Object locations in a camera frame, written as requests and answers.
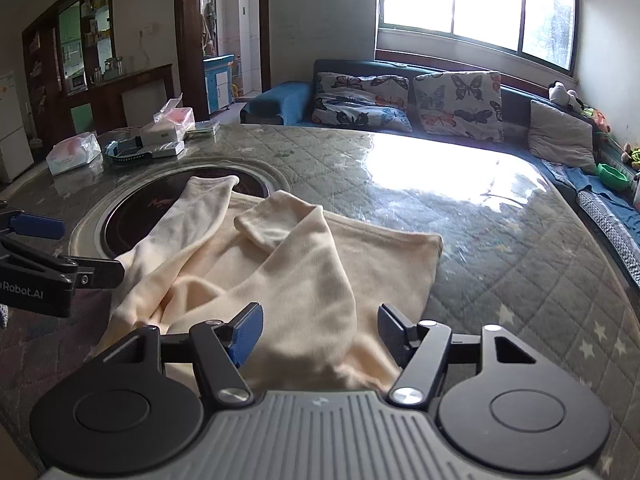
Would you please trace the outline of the cream sweatshirt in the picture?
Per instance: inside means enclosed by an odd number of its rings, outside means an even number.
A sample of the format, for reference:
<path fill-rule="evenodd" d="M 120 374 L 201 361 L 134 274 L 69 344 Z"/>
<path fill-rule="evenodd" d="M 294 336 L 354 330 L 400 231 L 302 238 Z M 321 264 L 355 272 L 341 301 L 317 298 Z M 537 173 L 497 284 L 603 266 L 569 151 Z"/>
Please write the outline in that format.
<path fill-rule="evenodd" d="M 378 307 L 420 318 L 442 237 L 346 218 L 284 191 L 260 200 L 237 183 L 190 179 L 120 256 L 125 277 L 100 347 L 145 325 L 182 334 L 229 321 L 258 302 L 264 329 L 241 370 L 255 392 L 387 391 L 399 368 L 378 334 Z"/>

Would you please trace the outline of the white refrigerator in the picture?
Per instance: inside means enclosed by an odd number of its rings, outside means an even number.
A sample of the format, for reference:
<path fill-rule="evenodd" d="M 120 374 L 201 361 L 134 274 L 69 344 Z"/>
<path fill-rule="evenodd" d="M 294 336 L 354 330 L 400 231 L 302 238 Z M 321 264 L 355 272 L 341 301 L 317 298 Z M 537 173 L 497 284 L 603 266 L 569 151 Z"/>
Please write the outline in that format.
<path fill-rule="evenodd" d="M 34 163 L 26 136 L 14 73 L 0 81 L 0 174 L 3 184 L 11 183 Z"/>

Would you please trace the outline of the pink white tissue pack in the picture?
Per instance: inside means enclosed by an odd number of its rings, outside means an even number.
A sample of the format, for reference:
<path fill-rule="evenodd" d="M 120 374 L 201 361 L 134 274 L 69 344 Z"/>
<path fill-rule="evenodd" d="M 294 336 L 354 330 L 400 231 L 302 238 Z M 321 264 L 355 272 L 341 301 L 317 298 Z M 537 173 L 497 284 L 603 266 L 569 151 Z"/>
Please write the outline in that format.
<path fill-rule="evenodd" d="M 100 144 L 94 132 L 71 136 L 52 148 L 46 162 L 52 176 L 64 174 L 82 166 L 88 166 L 101 154 Z"/>

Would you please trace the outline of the round black induction cooktop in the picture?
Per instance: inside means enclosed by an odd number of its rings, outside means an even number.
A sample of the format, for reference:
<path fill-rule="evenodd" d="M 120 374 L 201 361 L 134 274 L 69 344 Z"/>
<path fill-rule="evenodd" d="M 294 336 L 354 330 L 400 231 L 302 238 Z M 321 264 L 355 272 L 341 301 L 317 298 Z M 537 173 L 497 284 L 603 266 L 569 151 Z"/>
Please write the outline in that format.
<path fill-rule="evenodd" d="M 114 258 L 128 252 L 170 209 L 193 177 L 235 176 L 238 193 L 265 198 L 290 182 L 282 171 L 258 159 L 198 157 L 192 162 L 172 162 L 127 176 L 101 198 L 70 234 L 68 252 L 91 258 Z"/>

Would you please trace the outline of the dark wooden cabinet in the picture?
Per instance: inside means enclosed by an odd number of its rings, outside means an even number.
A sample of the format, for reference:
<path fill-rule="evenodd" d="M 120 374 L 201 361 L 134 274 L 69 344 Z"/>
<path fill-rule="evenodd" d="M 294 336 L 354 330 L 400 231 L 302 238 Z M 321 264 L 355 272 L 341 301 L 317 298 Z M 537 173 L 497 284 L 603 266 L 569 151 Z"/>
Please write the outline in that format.
<path fill-rule="evenodd" d="M 142 126 L 176 94 L 174 0 L 56 0 L 22 40 L 28 108 L 45 144 Z"/>

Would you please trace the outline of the grey quilted star table cover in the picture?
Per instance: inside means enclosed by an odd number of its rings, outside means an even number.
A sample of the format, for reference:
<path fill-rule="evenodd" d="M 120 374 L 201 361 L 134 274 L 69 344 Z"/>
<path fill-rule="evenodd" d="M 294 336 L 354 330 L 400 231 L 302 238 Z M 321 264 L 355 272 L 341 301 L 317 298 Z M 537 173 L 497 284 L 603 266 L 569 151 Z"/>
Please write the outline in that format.
<path fill-rule="evenodd" d="M 2 200 L 62 220 L 50 254 L 94 256 L 103 219 L 155 176 L 227 166 L 357 220 L 444 240 L 428 316 L 459 333 L 498 323 L 561 365 L 608 407 L 605 479 L 639 474 L 639 318 L 616 266 L 540 171 L 503 153 L 421 139 L 278 126 L 223 126 L 176 160 L 63 177 L 46 166 Z"/>

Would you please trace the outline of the white flat box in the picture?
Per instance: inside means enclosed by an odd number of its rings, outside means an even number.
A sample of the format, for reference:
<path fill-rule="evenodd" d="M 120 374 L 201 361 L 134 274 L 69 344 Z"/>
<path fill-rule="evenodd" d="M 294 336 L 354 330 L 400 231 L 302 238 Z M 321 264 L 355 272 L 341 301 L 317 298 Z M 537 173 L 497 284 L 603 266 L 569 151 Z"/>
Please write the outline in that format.
<path fill-rule="evenodd" d="M 173 122 L 154 122 L 139 133 L 142 151 L 153 158 L 177 157 L 184 151 L 184 129 Z"/>

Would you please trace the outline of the pink tissue box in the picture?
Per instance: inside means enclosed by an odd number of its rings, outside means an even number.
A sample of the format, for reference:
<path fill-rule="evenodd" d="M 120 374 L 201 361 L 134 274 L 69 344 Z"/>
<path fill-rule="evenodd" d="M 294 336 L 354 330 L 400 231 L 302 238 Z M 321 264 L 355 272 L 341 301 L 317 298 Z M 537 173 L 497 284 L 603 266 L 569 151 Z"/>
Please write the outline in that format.
<path fill-rule="evenodd" d="M 178 98 L 169 99 L 163 107 L 154 114 L 155 125 L 172 125 L 177 132 L 187 132 L 195 128 L 193 108 L 182 105 L 183 94 Z"/>

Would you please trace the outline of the blue blanket on sofa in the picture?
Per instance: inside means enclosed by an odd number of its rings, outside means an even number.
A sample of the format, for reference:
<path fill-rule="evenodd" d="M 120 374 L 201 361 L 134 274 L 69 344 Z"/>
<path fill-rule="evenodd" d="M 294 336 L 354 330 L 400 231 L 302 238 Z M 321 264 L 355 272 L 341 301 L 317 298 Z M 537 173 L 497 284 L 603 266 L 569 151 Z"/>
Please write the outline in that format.
<path fill-rule="evenodd" d="M 638 211 L 623 197 L 607 188 L 597 176 L 585 174 L 580 168 L 556 164 L 548 160 L 542 163 L 556 178 L 560 177 L 561 181 L 570 182 L 576 192 L 587 192 L 598 196 L 629 232 L 639 234 Z"/>

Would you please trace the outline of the blue white small cabinet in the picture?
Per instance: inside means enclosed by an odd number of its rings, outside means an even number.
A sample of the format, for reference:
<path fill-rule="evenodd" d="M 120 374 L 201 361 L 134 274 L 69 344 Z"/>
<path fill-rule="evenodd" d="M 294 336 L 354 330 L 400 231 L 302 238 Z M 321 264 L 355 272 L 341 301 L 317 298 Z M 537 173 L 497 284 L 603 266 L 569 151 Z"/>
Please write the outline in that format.
<path fill-rule="evenodd" d="M 203 58 L 206 99 L 209 114 L 226 110 L 233 103 L 233 54 Z"/>

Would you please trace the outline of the blue corner sofa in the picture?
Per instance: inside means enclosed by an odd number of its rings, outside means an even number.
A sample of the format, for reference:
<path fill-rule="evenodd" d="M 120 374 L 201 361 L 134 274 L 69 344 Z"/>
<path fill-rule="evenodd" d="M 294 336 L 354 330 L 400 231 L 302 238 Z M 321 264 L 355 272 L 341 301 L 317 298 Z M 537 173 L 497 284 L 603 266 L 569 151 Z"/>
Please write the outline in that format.
<path fill-rule="evenodd" d="M 409 80 L 424 75 L 423 67 L 392 62 L 366 62 L 349 60 L 318 60 L 314 62 L 314 80 L 288 81 L 256 96 L 240 110 L 243 124 L 277 126 L 312 125 L 311 111 L 316 96 L 319 75 L 324 72 L 344 73 L 348 76 L 395 75 Z M 604 240 L 605 249 L 614 262 L 626 273 L 628 280 L 639 281 L 639 213 L 627 200 L 627 193 L 608 188 L 597 176 L 572 169 L 558 162 L 548 162 L 532 154 L 528 148 L 530 104 L 536 101 L 530 93 L 503 87 L 501 108 L 503 140 L 477 141 L 462 136 L 440 136 L 425 130 L 420 120 L 409 110 L 413 138 L 466 145 L 470 148 L 511 154 L 526 160 L 555 185 L 578 214 L 588 219 L 588 226 L 596 229 L 597 237 Z"/>

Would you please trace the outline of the butterfly pillow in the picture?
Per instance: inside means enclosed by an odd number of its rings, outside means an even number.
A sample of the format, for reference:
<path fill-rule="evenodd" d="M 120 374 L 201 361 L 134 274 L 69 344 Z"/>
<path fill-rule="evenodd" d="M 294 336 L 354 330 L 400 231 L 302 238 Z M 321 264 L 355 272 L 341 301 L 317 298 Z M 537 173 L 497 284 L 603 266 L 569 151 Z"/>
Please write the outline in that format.
<path fill-rule="evenodd" d="M 501 75 L 443 72 L 413 79 L 416 112 L 431 133 L 482 141 L 503 141 Z"/>
<path fill-rule="evenodd" d="M 319 72 L 311 121 L 347 129 L 410 133 L 408 103 L 409 81 L 406 77 Z"/>

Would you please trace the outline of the green plastic bowl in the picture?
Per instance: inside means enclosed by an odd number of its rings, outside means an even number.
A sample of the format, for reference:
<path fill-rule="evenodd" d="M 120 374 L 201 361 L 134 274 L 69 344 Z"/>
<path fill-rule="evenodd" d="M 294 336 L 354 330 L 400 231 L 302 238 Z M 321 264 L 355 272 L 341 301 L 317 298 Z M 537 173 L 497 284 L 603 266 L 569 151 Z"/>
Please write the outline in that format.
<path fill-rule="evenodd" d="M 602 162 L 597 166 L 597 176 L 607 188 L 616 192 L 626 191 L 631 185 L 626 174 L 613 166 L 602 164 Z"/>

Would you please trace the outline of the colourful plush toys pile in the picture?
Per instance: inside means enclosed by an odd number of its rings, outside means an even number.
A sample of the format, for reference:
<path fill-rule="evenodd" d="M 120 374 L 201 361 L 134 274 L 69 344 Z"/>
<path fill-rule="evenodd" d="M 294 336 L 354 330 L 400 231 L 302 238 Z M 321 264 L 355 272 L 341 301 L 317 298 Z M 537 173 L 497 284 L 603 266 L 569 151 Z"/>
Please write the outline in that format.
<path fill-rule="evenodd" d="M 639 148 L 630 143 L 620 144 L 614 136 L 608 120 L 600 110 L 586 106 L 582 110 L 585 118 L 590 119 L 596 126 L 596 148 L 600 161 L 610 166 L 629 168 L 639 171 Z"/>

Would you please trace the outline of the large bright window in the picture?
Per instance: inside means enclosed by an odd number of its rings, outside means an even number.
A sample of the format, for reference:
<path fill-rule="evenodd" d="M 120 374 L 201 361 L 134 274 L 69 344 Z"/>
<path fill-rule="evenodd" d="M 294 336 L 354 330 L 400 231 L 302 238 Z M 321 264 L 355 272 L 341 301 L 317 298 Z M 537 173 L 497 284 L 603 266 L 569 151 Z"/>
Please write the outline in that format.
<path fill-rule="evenodd" d="M 382 0 L 380 24 L 515 54 L 570 74 L 578 0 Z"/>

